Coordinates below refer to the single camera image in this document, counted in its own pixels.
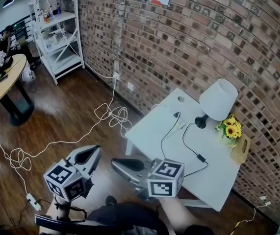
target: lamp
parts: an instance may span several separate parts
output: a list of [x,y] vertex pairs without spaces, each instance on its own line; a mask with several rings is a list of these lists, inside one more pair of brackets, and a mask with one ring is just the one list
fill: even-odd
[[14,0],[6,0],[6,2],[4,2],[3,4],[3,8],[8,7],[9,5],[11,5],[14,2]]
[[205,115],[195,119],[196,126],[204,129],[209,117],[217,121],[225,120],[237,96],[237,89],[229,81],[218,79],[200,95],[200,105]]

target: white table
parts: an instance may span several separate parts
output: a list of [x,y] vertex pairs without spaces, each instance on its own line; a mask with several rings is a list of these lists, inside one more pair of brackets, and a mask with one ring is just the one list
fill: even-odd
[[[159,105],[141,119],[126,133],[126,155],[132,154],[135,145],[145,156],[154,160],[164,159],[161,151],[161,139],[175,124],[176,112],[185,126],[177,124],[163,142],[163,150],[167,159],[185,164],[185,175],[203,168],[206,164],[184,146],[182,135],[188,124],[204,112],[197,101],[180,89],[175,89]],[[184,178],[183,186],[198,197],[198,200],[183,200],[186,206],[213,208],[220,211],[233,186],[240,165],[230,157],[231,148],[224,145],[215,130],[219,122],[207,120],[205,129],[192,124],[185,136],[185,143],[196,153],[201,154],[209,166],[193,175]]]

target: brick wall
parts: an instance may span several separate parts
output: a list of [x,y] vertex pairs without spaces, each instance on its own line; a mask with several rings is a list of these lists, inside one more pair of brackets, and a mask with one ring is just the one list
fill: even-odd
[[117,71],[144,114],[176,87],[196,100],[218,78],[238,89],[233,112],[253,143],[234,189],[256,206],[266,195],[280,222],[280,0],[79,0],[79,17],[85,61]]

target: desk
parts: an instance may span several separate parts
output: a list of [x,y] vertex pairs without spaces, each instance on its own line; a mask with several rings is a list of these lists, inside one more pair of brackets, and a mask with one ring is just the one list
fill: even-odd
[[[0,102],[11,115],[11,124],[20,126],[25,123],[32,115],[34,102],[29,98],[21,82],[18,80],[20,74],[26,66],[26,57],[22,54],[12,56],[13,62],[6,70],[8,78],[0,83]],[[25,100],[21,99],[14,104],[9,96],[8,91],[13,85],[16,85]]]
[[[196,117],[203,116],[204,112],[197,101],[178,88],[126,133],[126,155],[131,155],[133,146],[136,146],[150,160],[163,160],[160,142],[175,124],[173,115],[176,112],[181,113],[180,121],[185,126],[180,128],[183,124],[178,122],[178,126],[164,140],[165,156],[184,163],[185,175],[203,168],[205,164],[184,146],[182,135],[188,124],[193,123]],[[191,125],[186,133],[184,141],[187,146],[201,154],[209,166],[184,178],[183,186],[199,200],[183,200],[183,203],[213,208],[219,212],[231,191],[240,165],[229,157],[231,148],[220,141],[215,130],[218,123],[209,118],[205,129]]]

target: black pants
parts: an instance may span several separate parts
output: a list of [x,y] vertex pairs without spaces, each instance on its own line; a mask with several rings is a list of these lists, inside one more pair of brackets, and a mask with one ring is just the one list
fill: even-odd
[[27,45],[21,46],[21,49],[15,48],[14,50],[10,50],[9,55],[13,56],[16,54],[23,54],[26,56],[27,61],[32,64],[34,62],[34,58],[32,56],[32,53],[30,49],[27,47]]
[[157,212],[132,202],[102,206],[93,211],[87,220],[108,226],[119,226],[122,231],[140,226],[156,230],[157,234],[169,234],[166,225],[158,218]]

